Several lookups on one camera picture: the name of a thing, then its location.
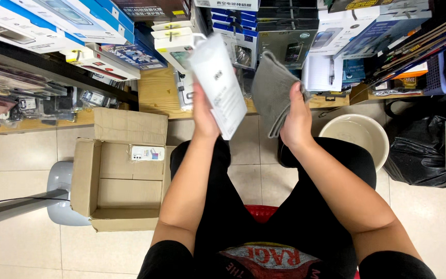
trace wooden shelf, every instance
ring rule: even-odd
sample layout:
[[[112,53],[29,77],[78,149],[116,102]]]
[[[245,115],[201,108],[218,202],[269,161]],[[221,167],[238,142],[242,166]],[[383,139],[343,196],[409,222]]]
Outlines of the wooden shelf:
[[[0,127],[0,134],[15,134],[24,133],[28,131],[38,131],[54,128],[68,127],[73,128],[76,126],[85,126],[94,124],[94,111],[80,111],[77,113],[77,121],[70,122],[66,120],[59,120],[57,126],[50,126],[42,124],[40,120],[25,119],[20,121],[17,128],[8,128],[5,126]]]
[[[169,119],[191,118],[192,112],[180,110],[178,92],[173,79],[173,68],[143,71],[138,81],[139,111],[168,115]],[[245,100],[247,113],[256,114],[252,100]],[[348,106],[349,98],[335,98],[326,101],[325,97],[314,96],[310,101],[311,108],[330,108]]]
[[[375,96],[373,91],[364,83],[359,84],[352,88],[350,92],[349,100],[350,104],[358,104],[360,102],[368,100],[383,100],[383,99],[399,99],[399,98],[410,98],[410,97],[421,97],[424,96],[423,93],[417,95],[388,95],[388,96]]]

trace black garbage bag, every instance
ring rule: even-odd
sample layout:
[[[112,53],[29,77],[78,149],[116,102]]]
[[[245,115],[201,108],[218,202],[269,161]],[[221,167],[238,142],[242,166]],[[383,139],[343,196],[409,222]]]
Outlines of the black garbage bag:
[[[383,166],[393,180],[446,188],[445,121],[424,117],[395,136]]]
[[[446,96],[422,97],[401,115],[392,112],[392,104],[385,108],[393,119],[385,127],[390,151],[383,168],[395,181],[446,188]]]

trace gray cloth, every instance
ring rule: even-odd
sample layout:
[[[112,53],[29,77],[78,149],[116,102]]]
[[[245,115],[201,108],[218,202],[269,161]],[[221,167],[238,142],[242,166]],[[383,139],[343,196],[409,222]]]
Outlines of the gray cloth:
[[[252,100],[257,112],[264,121],[268,137],[278,137],[290,112],[290,89],[294,82],[300,81],[283,66],[271,51],[263,52],[259,67],[252,83]],[[304,101],[311,99],[311,94],[300,86]]]

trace barcode sticker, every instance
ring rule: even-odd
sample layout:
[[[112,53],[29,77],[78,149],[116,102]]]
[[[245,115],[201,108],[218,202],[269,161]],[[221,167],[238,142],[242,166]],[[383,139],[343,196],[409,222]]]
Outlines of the barcode sticker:
[[[198,6],[206,6],[206,7],[211,6],[211,4],[209,3],[208,0],[197,0],[197,5]]]

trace floor tile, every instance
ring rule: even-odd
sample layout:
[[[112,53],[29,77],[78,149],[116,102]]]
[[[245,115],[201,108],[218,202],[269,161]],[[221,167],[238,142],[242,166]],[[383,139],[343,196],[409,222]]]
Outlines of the floor tile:
[[[230,141],[232,165],[260,164],[259,121],[257,115],[246,116]]]
[[[58,129],[58,161],[72,161],[78,137],[94,138],[94,127]]]
[[[63,270],[63,279],[135,279],[135,278],[137,278],[137,274]]]
[[[261,165],[263,205],[280,206],[299,181],[295,168],[284,168],[279,164]]]
[[[388,174],[384,168],[376,173],[376,192],[390,205],[390,183]]]
[[[0,172],[0,200],[46,191],[49,171]],[[60,269],[59,225],[46,208],[0,222],[0,264]]]
[[[390,179],[392,209],[437,278],[446,278],[446,188]]]
[[[259,116],[259,152],[261,164],[277,164],[278,138],[269,138],[269,131],[264,129],[261,116]]]
[[[232,165],[228,176],[245,205],[262,205],[261,168],[259,165]]]
[[[0,265],[0,279],[61,279],[61,269],[40,269]]]
[[[61,226],[63,269],[138,274],[154,231],[99,232]]]
[[[168,136],[166,145],[178,146],[192,139],[195,122],[193,120],[168,121]]]
[[[0,135],[0,171],[51,169],[56,150],[56,130]]]
[[[332,111],[326,116],[319,118],[319,114],[324,112],[324,110],[312,111],[313,116],[313,125],[311,128],[311,133],[313,136],[319,136],[319,133],[321,132],[321,129],[333,118],[338,117],[340,115],[349,114],[349,113],[356,113],[356,114],[362,114],[368,117],[373,118],[378,123],[380,123],[382,126],[385,125],[385,106],[383,103],[374,103],[374,104],[359,104],[359,105],[352,105],[352,106],[345,106],[341,107],[340,109],[336,111]]]

